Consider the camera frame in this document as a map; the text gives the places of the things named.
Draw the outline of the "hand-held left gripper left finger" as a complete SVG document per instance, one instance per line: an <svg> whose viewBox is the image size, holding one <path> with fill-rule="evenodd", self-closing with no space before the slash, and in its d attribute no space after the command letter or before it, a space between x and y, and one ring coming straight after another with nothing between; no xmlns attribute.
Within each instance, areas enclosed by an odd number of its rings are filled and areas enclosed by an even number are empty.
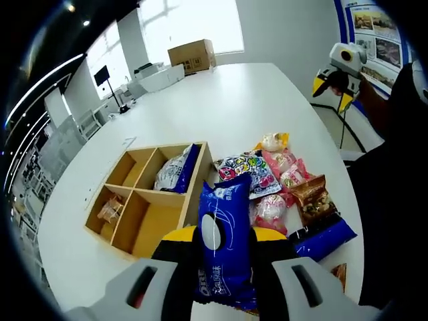
<svg viewBox="0 0 428 321"><path fill-rule="evenodd" d="M67 320L190 320L196 287L199 232L188 226L166 234L151 259L141 258L111 279L89 307Z"/></svg>

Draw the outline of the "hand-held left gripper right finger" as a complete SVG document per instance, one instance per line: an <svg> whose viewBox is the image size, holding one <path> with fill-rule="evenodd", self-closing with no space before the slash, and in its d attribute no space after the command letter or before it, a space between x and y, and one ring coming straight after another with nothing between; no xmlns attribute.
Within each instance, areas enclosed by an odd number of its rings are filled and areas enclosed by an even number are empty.
<svg viewBox="0 0 428 321"><path fill-rule="evenodd" d="M298 257L281 233L249 232L260 320L376 320L381 311L344 294L340 280L309 257Z"/></svg>

